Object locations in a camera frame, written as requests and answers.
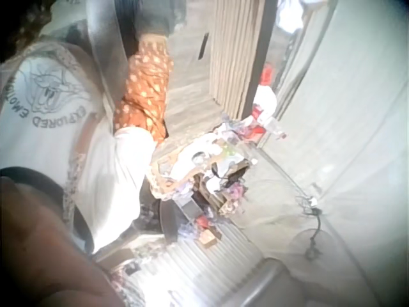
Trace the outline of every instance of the white t-shirt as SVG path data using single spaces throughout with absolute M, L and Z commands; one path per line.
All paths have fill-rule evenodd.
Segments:
M 75 58 L 59 44 L 42 46 L 2 86 L 0 168 L 32 169 L 64 187 L 84 123 L 90 113 L 99 114 L 74 199 L 96 252 L 139 216 L 139 191 L 155 143 L 141 128 L 113 136 L 101 95 Z

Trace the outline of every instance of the clutter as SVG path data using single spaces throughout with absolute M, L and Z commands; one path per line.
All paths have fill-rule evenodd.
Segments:
M 209 220 L 207 219 L 207 217 L 206 216 L 199 216 L 197 219 L 196 219 L 196 223 L 200 226 L 200 227 L 202 227 L 202 228 L 209 228 Z
M 178 235 L 181 240 L 197 240 L 200 237 L 200 229 L 194 223 L 181 224 Z
M 202 246 L 206 249 L 217 244 L 216 236 L 209 229 L 205 229 L 200 233 L 199 240 Z

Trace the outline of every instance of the red object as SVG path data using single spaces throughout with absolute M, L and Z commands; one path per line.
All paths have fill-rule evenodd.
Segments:
M 253 118 L 254 118 L 255 120 L 257 120 L 258 117 L 260 116 L 260 114 L 261 114 L 262 112 L 263 112 L 263 111 L 260 110 L 257 106 L 254 106 L 254 107 L 253 107 L 253 111 L 251 112 L 251 116 L 253 116 Z
M 273 66 L 271 64 L 264 64 L 263 72 L 260 77 L 260 85 L 271 85 L 273 81 L 273 71 Z
M 203 227 L 205 229 L 209 228 L 209 220 L 207 219 L 206 216 L 199 216 L 196 219 L 196 223 L 200 226 Z

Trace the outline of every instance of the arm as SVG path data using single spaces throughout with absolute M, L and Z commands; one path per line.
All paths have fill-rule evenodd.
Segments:
M 70 240 L 64 224 L 1 178 L 2 266 L 37 306 L 124 306 L 103 272 Z
M 166 37 L 142 35 L 139 52 L 129 61 L 126 93 L 116 106 L 115 131 L 140 127 L 152 135 L 156 145 L 163 142 L 166 92 L 172 67 Z

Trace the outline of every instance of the person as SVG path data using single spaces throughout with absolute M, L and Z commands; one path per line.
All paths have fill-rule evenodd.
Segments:
M 139 46 L 113 118 L 93 61 L 77 46 L 34 40 L 1 65 L 1 175 L 62 203 L 66 224 L 90 253 L 138 217 L 144 174 L 166 135 L 171 0 L 142 1 L 136 15 Z
M 106 274 L 71 240 L 62 220 L 0 178 L 3 302 L 38 307 L 126 306 Z

